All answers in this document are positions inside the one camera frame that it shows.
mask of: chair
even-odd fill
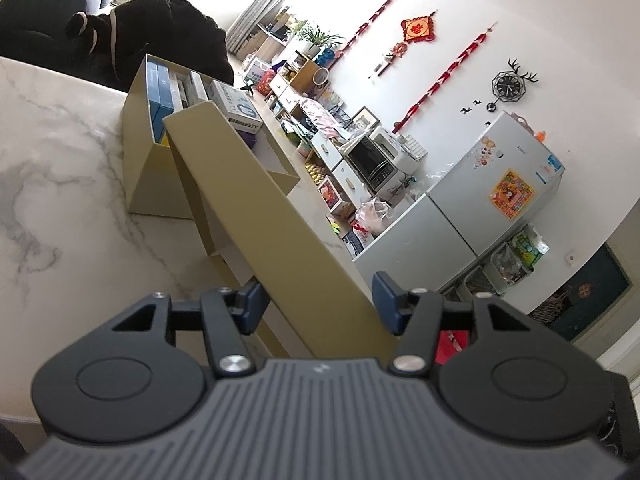
[[[86,0],[0,0],[0,56],[66,72],[75,43],[65,25]]]

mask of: small cabinet drawer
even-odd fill
[[[276,94],[276,97],[280,97],[288,85],[289,83],[287,83],[287,80],[280,74],[276,74],[269,83],[269,86],[271,87],[271,90],[273,90],[273,93]]]
[[[311,144],[329,170],[333,170],[342,160],[338,148],[329,139],[325,139],[320,132],[311,138]]]
[[[347,164],[346,160],[338,164],[333,173],[334,178],[340,183],[342,189],[356,208],[360,207],[363,202],[371,199],[371,193],[359,179],[356,172]]]
[[[278,98],[282,107],[289,113],[296,107],[300,100],[300,95],[296,94],[291,87],[285,88],[282,95]]]

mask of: white box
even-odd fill
[[[205,103],[209,100],[207,92],[204,89],[200,74],[191,70],[189,77],[184,80],[184,91],[187,94],[187,102],[189,106]]]
[[[269,63],[264,62],[257,57],[254,57],[249,63],[249,66],[244,71],[244,77],[250,79],[254,83],[258,84],[262,76],[267,73],[267,70],[271,68]]]
[[[214,79],[207,91],[236,130],[255,134],[260,129],[262,119],[242,90]]]

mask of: red hanging decoration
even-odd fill
[[[429,16],[421,16],[412,20],[402,20],[400,26],[404,33],[404,40],[407,43],[415,41],[433,41],[436,35],[433,33],[434,10]]]
[[[386,0],[386,2],[383,3],[382,6],[371,15],[366,23],[360,25],[355,35],[349,41],[347,41],[347,43],[345,43],[344,46],[340,50],[338,50],[338,52],[335,53],[335,61],[329,67],[329,70],[331,70],[332,67],[335,66],[336,62],[342,57],[342,55],[351,48],[351,45],[353,45],[353,43],[358,40],[358,38],[364,33],[364,31],[369,28],[369,25],[377,20],[378,16],[382,14],[382,12],[386,9],[386,6],[388,6],[388,4],[390,4],[392,1],[393,0]]]
[[[402,127],[407,123],[407,121],[409,119],[411,119],[411,116],[413,114],[415,114],[418,111],[418,108],[420,107],[420,105],[425,102],[427,99],[429,99],[429,97],[431,97],[433,94],[435,94],[440,87],[442,86],[442,84],[449,79],[449,77],[451,77],[451,73],[457,69],[460,64],[469,57],[469,54],[471,54],[472,52],[474,52],[476,50],[476,48],[478,48],[478,46],[481,43],[484,43],[484,40],[486,40],[487,35],[489,32],[493,32],[494,31],[494,27],[496,25],[496,23],[494,23],[491,27],[489,27],[486,32],[483,32],[482,34],[480,34],[477,38],[475,38],[475,40],[473,40],[473,43],[471,43],[459,56],[458,58],[451,64],[449,65],[449,68],[447,68],[447,70],[437,79],[437,81],[431,86],[431,88],[429,88],[427,90],[427,93],[425,95],[423,95],[418,102],[413,105],[411,108],[409,108],[408,112],[406,113],[406,115],[402,118],[402,120],[398,121],[397,123],[394,124],[394,129],[392,130],[393,133],[398,133]]]
[[[436,12],[437,10],[434,10],[429,16],[420,16],[412,20],[402,20],[400,26],[402,27],[402,34],[404,36],[403,41],[396,43],[396,45],[385,54],[383,60],[373,69],[372,75],[381,76],[398,57],[404,56],[409,49],[409,43],[435,40],[436,35],[433,31],[433,16]]]

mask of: deer antler clock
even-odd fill
[[[491,82],[492,89],[494,90],[495,101],[487,104],[486,110],[488,112],[496,111],[496,103],[502,101],[503,103],[514,103],[519,101],[521,97],[526,94],[527,87],[525,81],[531,83],[537,83],[536,79],[538,74],[531,74],[529,72],[521,74],[520,65],[518,60],[509,60],[509,67],[511,70],[506,72],[500,72],[494,80]]]

